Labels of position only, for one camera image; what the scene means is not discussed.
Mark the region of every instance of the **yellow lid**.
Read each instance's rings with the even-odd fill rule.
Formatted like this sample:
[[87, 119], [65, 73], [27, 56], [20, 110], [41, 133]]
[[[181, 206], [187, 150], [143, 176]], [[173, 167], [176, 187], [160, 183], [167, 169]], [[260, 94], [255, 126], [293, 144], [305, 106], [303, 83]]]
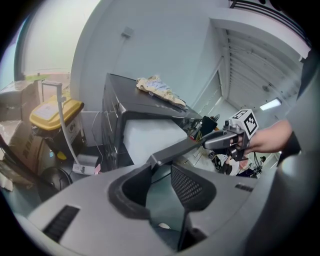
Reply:
[[[68, 91], [62, 93], [66, 101], [62, 103], [63, 119], [66, 122], [80, 107], [82, 102], [72, 99]], [[47, 101], [37, 106], [30, 114], [30, 122], [46, 131], [52, 131], [61, 127], [57, 96], [54, 95]]]

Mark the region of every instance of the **white wall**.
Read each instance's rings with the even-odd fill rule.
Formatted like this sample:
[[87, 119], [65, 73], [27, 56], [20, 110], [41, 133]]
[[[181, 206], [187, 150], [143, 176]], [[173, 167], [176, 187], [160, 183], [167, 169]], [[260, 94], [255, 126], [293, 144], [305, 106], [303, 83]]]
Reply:
[[[217, 3], [228, 5], [228, 1]], [[221, 56], [203, 4], [212, 6], [214, 1], [100, 2], [76, 49], [72, 97], [84, 101], [86, 110], [99, 111], [107, 73], [133, 79], [158, 74], [192, 104]], [[134, 30], [129, 39], [121, 37], [126, 26]], [[205, 47], [213, 49], [208, 56]]]
[[80, 34], [100, 0], [46, 0], [29, 27], [23, 72], [68, 73]]
[[217, 121], [217, 127], [222, 130], [225, 125], [225, 121], [232, 117], [235, 113], [238, 112], [234, 106], [224, 100], [222, 97], [218, 100], [216, 105], [213, 107], [212, 111], [209, 112], [208, 116], [216, 116], [220, 114], [220, 118]]
[[8, 45], [0, 61], [0, 90], [15, 80], [15, 55], [17, 41], [23, 25], [24, 22], [16, 32], [16, 35]]
[[203, 91], [201, 97], [194, 105], [193, 110], [198, 112], [203, 117], [207, 116], [220, 97], [221, 88], [219, 76], [218, 73], [216, 73], [209, 85]]

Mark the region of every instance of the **trash bin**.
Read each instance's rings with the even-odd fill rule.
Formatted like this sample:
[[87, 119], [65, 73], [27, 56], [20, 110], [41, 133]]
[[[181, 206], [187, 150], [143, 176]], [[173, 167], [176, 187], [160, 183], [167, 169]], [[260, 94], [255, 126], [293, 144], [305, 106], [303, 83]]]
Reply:
[[[62, 103], [63, 119], [73, 151], [78, 155], [83, 147], [79, 113], [84, 103], [70, 97], [69, 91], [62, 93], [66, 100]], [[57, 96], [37, 106], [30, 114], [32, 131], [36, 136], [44, 138], [46, 144], [60, 159], [73, 159], [64, 132], [61, 127]]]

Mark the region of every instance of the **hand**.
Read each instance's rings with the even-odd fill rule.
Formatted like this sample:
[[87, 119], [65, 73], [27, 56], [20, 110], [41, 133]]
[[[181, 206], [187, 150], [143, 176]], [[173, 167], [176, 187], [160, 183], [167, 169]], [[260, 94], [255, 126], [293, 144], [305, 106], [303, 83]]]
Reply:
[[[251, 152], [259, 153], [275, 153], [283, 150], [292, 133], [292, 128], [287, 120], [276, 122], [269, 128], [258, 130], [250, 139], [249, 146], [244, 151], [247, 155]], [[238, 137], [238, 146], [242, 146], [243, 138]], [[230, 145], [234, 144], [234, 140], [230, 140]]]

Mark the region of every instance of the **white paper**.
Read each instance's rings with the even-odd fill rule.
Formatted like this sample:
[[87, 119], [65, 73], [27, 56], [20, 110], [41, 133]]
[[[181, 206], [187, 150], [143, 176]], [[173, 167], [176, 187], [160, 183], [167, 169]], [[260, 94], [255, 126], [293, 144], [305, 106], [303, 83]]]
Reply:
[[58, 106], [50, 103], [40, 106], [34, 114], [44, 120], [50, 120], [55, 114], [58, 113]]

